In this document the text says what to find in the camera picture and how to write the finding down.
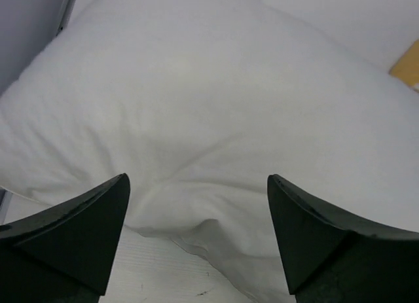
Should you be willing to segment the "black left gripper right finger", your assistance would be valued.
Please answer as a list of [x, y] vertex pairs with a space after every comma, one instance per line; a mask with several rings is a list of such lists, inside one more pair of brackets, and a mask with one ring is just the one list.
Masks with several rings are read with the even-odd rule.
[[417, 302], [418, 234], [365, 219], [279, 175], [267, 181], [288, 291], [297, 302]]

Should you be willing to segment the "yellow printed pillowcase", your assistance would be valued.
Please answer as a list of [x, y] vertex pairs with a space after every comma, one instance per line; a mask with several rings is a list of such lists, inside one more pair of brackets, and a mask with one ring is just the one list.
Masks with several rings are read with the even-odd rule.
[[419, 40], [412, 43], [410, 48], [397, 60], [389, 74], [408, 87], [418, 92], [419, 83]]

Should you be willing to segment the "white pillow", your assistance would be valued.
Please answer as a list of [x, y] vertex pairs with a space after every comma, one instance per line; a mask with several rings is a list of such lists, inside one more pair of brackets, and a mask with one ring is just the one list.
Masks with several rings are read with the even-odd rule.
[[45, 204], [126, 173], [126, 226], [291, 302], [278, 174], [418, 229], [418, 94], [262, 0], [95, 0], [1, 96], [1, 186]]

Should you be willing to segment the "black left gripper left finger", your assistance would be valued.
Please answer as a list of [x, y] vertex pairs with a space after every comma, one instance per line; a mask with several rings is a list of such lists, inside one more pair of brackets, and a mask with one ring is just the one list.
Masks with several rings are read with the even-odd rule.
[[98, 302], [107, 290], [130, 197], [123, 173], [1, 226], [2, 302]]

